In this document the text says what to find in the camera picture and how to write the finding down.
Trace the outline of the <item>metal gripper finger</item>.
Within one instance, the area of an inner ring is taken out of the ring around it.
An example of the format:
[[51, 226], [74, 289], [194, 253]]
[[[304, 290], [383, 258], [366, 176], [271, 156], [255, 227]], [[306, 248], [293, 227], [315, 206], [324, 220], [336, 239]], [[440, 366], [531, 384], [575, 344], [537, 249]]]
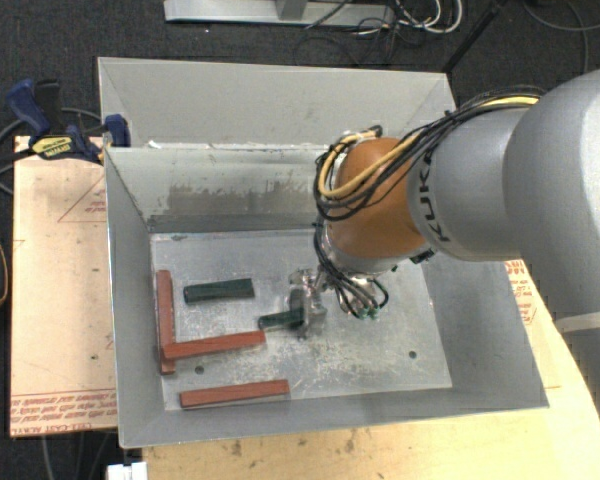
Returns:
[[289, 310], [293, 324], [306, 321], [306, 292], [303, 288], [294, 288], [289, 295]]
[[305, 306], [302, 312], [302, 323], [298, 330], [300, 339], [319, 336], [324, 328], [327, 309], [323, 305]]

